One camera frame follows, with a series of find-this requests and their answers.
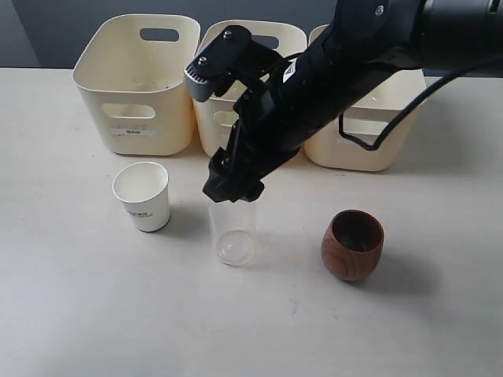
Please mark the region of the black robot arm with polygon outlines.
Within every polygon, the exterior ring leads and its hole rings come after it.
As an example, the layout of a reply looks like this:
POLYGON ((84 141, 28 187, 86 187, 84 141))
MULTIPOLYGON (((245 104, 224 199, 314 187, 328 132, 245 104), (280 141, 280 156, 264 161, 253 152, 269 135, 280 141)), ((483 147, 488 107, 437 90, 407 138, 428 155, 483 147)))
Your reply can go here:
POLYGON ((284 57, 226 27, 197 57, 197 71, 223 95, 245 86, 229 141, 211 157, 204 194, 221 203, 259 198, 263 178, 300 146, 399 71, 443 71, 445 85, 502 73, 499 1, 339 1, 325 30, 284 57))

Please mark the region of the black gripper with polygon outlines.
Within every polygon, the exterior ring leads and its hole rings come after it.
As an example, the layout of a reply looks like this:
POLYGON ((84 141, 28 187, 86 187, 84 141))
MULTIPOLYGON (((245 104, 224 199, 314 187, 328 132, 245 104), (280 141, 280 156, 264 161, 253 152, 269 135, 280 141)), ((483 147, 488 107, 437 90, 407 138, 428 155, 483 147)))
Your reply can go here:
POLYGON ((315 42, 294 63, 257 42, 240 48, 232 73, 247 90, 237 101, 237 125, 226 150, 208 164, 203 193, 214 203, 251 203, 262 194, 263 176, 291 159, 299 146, 338 114, 338 46, 315 42))

